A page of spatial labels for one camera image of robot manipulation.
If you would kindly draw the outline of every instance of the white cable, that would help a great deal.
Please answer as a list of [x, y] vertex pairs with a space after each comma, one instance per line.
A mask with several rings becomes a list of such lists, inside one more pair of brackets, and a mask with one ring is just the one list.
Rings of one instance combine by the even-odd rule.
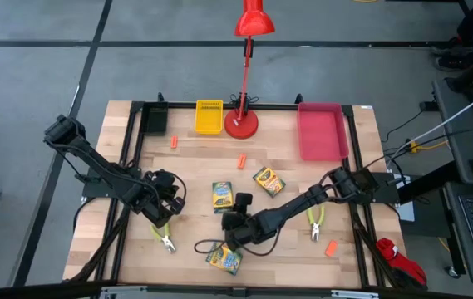
[[445, 125], [446, 123], [448, 123], [449, 121], [451, 120], [454, 120], [458, 115], [462, 114], [463, 112], [465, 112], [467, 109], [471, 108], [473, 106], [473, 102], [470, 103], [468, 106], [466, 106], [465, 108], [463, 108], [462, 110], [458, 111], [456, 114], [454, 114], [453, 116], [449, 117], [447, 120], [443, 121], [442, 123], [440, 123], [439, 125], [435, 126], [434, 128], [432, 128], [431, 130], [428, 130], [426, 133], [424, 134], [421, 134], [419, 136], [417, 136], [416, 138], [410, 140], [410, 142], [406, 142], [404, 145], [402, 145], [399, 149], [397, 149], [397, 151], [395, 152], [395, 154], [393, 154], [392, 158], [387, 162], [387, 167], [389, 168], [389, 165], [390, 163], [392, 162], [393, 159], [395, 159], [395, 157], [397, 157], [397, 154], [402, 150], [404, 149], [405, 147], [407, 147], [411, 142], [414, 142], [414, 141], [417, 141], [423, 137], [425, 137], [426, 135], [429, 135], [431, 132], [441, 128], [443, 125]]

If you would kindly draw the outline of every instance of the red cloth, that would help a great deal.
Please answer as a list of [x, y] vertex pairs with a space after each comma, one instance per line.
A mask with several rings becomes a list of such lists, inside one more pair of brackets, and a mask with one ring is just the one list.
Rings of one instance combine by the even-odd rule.
[[410, 261], [400, 254], [392, 240], [381, 238], [377, 242], [377, 248], [392, 268], [400, 269], [423, 286], [426, 285], [425, 272], [416, 262]]

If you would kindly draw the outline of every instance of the orange marker cap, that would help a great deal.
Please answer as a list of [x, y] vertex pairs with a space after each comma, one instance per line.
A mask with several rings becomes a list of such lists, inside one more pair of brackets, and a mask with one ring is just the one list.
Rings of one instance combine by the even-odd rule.
[[241, 154], [238, 159], [238, 169], [243, 169], [245, 166], [245, 160], [247, 156], [245, 154]]
[[171, 137], [171, 148], [176, 149], [177, 148], [177, 136]]

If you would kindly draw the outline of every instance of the red desk lamp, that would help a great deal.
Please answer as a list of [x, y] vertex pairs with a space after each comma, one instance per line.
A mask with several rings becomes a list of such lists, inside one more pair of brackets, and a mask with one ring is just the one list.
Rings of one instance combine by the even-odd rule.
[[231, 110], [225, 116], [225, 130], [234, 138], [245, 139], [251, 137], [259, 127], [259, 118], [249, 110], [249, 98], [247, 97], [247, 74], [249, 61], [253, 56], [253, 35], [262, 35], [275, 32], [275, 26], [264, 12], [262, 0], [244, 0], [244, 14], [238, 20], [235, 36], [247, 37], [244, 46], [244, 84], [239, 94], [239, 109]]

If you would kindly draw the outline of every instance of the lamp shade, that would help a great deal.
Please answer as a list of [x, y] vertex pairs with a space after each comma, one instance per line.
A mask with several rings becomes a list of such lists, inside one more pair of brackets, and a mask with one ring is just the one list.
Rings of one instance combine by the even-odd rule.
[[238, 20], [235, 36], [253, 36], [275, 32], [273, 21], [264, 12], [262, 0], [244, 0], [244, 14]]

